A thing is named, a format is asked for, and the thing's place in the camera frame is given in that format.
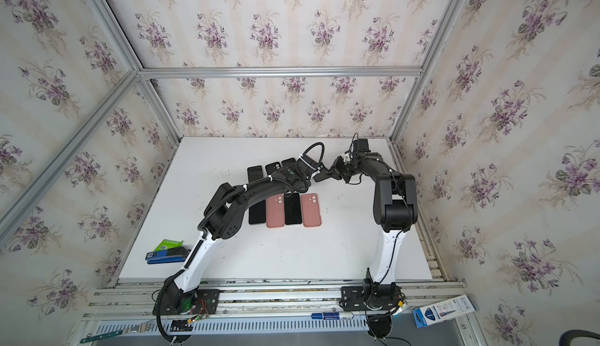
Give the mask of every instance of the pen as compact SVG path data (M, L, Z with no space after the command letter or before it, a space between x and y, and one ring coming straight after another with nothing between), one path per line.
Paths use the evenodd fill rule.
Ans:
M311 318L314 320L340 320L352 319L352 316L352 312L320 312L312 314Z

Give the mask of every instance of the white tabletop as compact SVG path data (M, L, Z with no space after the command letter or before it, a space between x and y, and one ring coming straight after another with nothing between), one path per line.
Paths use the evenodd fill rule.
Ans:
M163 239L192 246L204 208L224 182L248 182L247 168L298 157L311 144L325 144L323 162L330 166L348 150L347 138L205 138L185 137L125 261L119 282L157 282L173 275L181 263L146 264L146 252ZM385 139L369 139L394 167ZM310 156L318 160L319 148ZM363 279L376 252L380 226L373 220L373 181L362 184L327 179L311 184L319 196L320 227L286 225L268 229L248 224L248 212L238 233L221 245L203 279ZM431 279L427 260L413 227L400 247L396 279Z

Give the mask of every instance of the metal bar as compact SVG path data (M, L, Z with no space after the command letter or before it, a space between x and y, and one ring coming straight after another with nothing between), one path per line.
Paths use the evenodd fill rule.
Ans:
M63 170L71 164L73 157L92 138L94 132L104 123L106 116L123 99L137 78L136 72L131 71L119 81L86 123L67 141L67 144L54 156L49 164L39 172L38 176L27 186L19 199L8 208L7 212L0 219L0 246L6 243L8 238L19 227L24 217L46 195L54 182L62 175Z
M115 15L111 11L106 0L86 0L90 10L96 17L100 27L109 37L112 47L115 48L127 70L139 70L142 63L138 59L136 52L131 47L125 33L117 22Z
M419 66L257 67L257 68L146 68L142 79L242 77L383 77L421 75Z
M392 132L392 141L397 142L400 138L400 132L404 127L406 127L409 117L416 106L416 101L421 93L421 89L423 89L425 82L431 78L434 65L443 52L444 44L450 36L454 22L458 19L458 15L465 1L466 0L448 1L446 9L442 14L442 18L438 23L437 31L435 35L433 35L433 38L427 47L427 53L425 54L422 67L423 73L414 84L414 87L411 88L409 96L406 98L406 102L400 110L400 117L398 118L398 121Z
M175 126L175 122L171 118L171 115L169 115L160 95L158 95L149 80L140 79L137 85L144 99L147 101L150 110L152 110L154 117L161 123L164 131L167 132L167 138L171 144L173 146L178 146L182 135L177 129L177 126Z

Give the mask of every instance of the floral wallpaper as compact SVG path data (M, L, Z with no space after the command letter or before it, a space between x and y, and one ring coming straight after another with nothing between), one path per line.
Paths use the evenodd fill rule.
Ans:
M0 215L125 74L84 0L0 3Z
M185 136L365 137L391 134L412 77L160 79Z
M289 67L419 65L448 0L108 1L145 67Z
M467 0L398 141L490 345L600 332L600 0Z
M6 341L69 341L89 292L114 284L152 202L172 152L166 133L133 89L105 122L0 248L0 274L10 278L0 283L0 299L18 315L0 324ZM10 138L0 151L8 152L3 173L26 164ZM22 324L37 331L15 332Z

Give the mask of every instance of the green handle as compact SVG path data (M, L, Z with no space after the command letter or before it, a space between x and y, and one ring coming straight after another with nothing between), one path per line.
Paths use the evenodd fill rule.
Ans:
M122 334L123 334L123 329L116 330L116 331L110 332L110 333L105 333L105 334L100 334L100 335L93 336L93 337L83 338L81 341L79 341L79 343L86 344L88 342L94 342L94 341L98 341L99 339L104 339L104 338L109 338L109 337L116 337L116 336L120 336Z

